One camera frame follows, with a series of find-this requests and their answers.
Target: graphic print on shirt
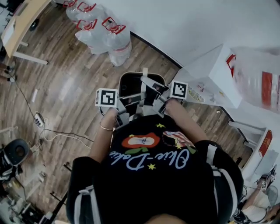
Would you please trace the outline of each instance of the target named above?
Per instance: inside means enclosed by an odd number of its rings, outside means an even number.
[[[150,153],[143,153],[137,156],[132,156],[130,154],[122,154],[116,151],[113,151],[109,154],[109,157],[113,159],[113,162],[111,165],[113,166],[114,164],[118,162],[124,162],[125,165],[129,170],[137,171],[139,169],[143,169],[146,167],[146,161],[150,164],[148,166],[151,169],[156,169],[155,161],[161,161],[163,163],[168,163],[169,166],[175,166],[176,169],[183,169],[187,161],[189,160],[189,155],[190,151],[188,149],[182,149],[181,151],[170,151],[166,153],[158,153],[155,156],[152,156]]]
[[[174,139],[174,143],[169,144],[168,142],[170,142],[170,139],[168,138]],[[182,149],[182,147],[188,147],[188,146],[194,147],[193,143],[190,140],[188,140],[188,138],[179,131],[177,132],[164,131],[162,135],[162,141],[164,142],[164,144],[168,146],[174,146],[177,149]]]
[[[157,128],[165,128],[165,126],[163,124],[156,124]]]
[[[135,154],[140,151],[148,152],[148,148],[155,147],[160,141],[160,137],[154,133],[147,135],[129,135],[125,140],[122,141],[122,146],[131,148],[125,152],[125,154]]]

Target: white box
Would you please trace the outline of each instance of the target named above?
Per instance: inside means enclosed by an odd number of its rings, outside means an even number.
[[[118,104],[118,90],[99,88],[95,95],[95,106],[97,107],[114,107]]]
[[[242,97],[226,63],[232,54],[219,45],[179,70],[174,80],[189,84],[187,101],[238,108]]]
[[[180,81],[172,81],[170,97],[186,100],[188,95],[188,84]]]

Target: shoe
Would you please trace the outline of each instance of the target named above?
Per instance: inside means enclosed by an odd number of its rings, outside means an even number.
[[[10,67],[9,72],[12,72],[14,70],[15,66],[16,66],[16,63],[13,61],[11,63],[11,65],[9,66]]]

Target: red label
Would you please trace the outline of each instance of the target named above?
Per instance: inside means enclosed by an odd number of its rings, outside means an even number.
[[[271,106],[272,73],[262,72],[262,104]]]
[[[270,146],[272,140],[272,132],[268,130],[266,133],[266,137],[264,138],[261,147],[259,148],[259,152],[262,154],[262,157],[266,154],[268,147]]]

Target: white strap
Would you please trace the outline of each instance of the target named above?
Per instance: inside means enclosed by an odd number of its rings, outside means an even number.
[[[215,181],[214,181],[214,196],[215,196],[215,201],[216,201],[217,216],[219,216],[218,197],[217,197],[217,190],[216,190],[216,186],[215,186]]]
[[[81,201],[82,201],[82,194],[79,194],[75,200],[75,208],[74,208],[74,223],[80,223],[80,213],[81,213]]]
[[[95,196],[95,190],[93,185],[86,187],[84,190],[79,191],[79,195],[77,196],[75,200],[75,208],[74,208],[74,223],[79,224],[80,223],[80,214],[81,214],[81,201],[83,195],[89,195],[91,197],[91,207],[92,207],[92,216],[94,224],[101,224],[96,196]]]
[[[219,171],[213,171],[213,176],[214,177],[221,177],[221,173]]]
[[[213,165],[213,160],[214,160],[216,149],[217,149],[217,147],[213,146],[211,144],[208,146],[206,162],[210,165]]]
[[[143,76],[148,76],[148,69],[147,68],[143,68]],[[145,93],[145,92],[146,92],[146,84],[144,82],[142,82],[142,84],[141,84],[141,93]],[[141,100],[139,102],[139,106],[143,107],[144,106],[144,102],[145,102],[145,99]]]
[[[225,178],[227,179],[228,185],[231,189],[231,196],[232,196],[232,201],[233,201],[232,212],[231,212],[231,216],[232,216],[237,208],[237,194],[236,194],[236,190],[235,190],[235,185],[231,179],[231,176],[228,174],[228,172],[226,170],[219,169],[219,171],[225,176]]]
[[[95,195],[95,189],[92,186],[91,190],[91,208],[92,208],[92,216],[94,224],[101,224],[96,195]]]

